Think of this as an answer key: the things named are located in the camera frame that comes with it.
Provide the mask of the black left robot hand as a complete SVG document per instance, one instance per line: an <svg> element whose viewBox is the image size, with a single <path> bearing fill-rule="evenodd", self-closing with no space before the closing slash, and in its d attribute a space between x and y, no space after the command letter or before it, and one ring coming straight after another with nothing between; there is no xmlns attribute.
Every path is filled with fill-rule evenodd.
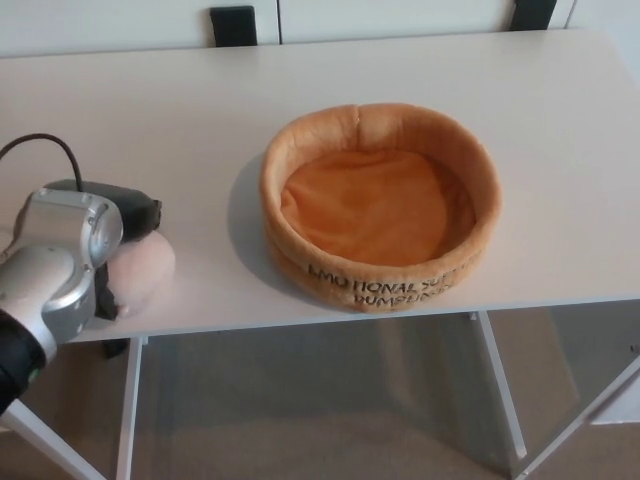
<svg viewBox="0 0 640 480"><path fill-rule="evenodd" d="M141 241L160 226L162 203L139 190L88 181L84 183L84 191L105 197L117 206L123 221L121 244ZM96 270L94 286L96 294L95 316L115 321L119 313L119 306L109 286L107 265Z"/></svg>

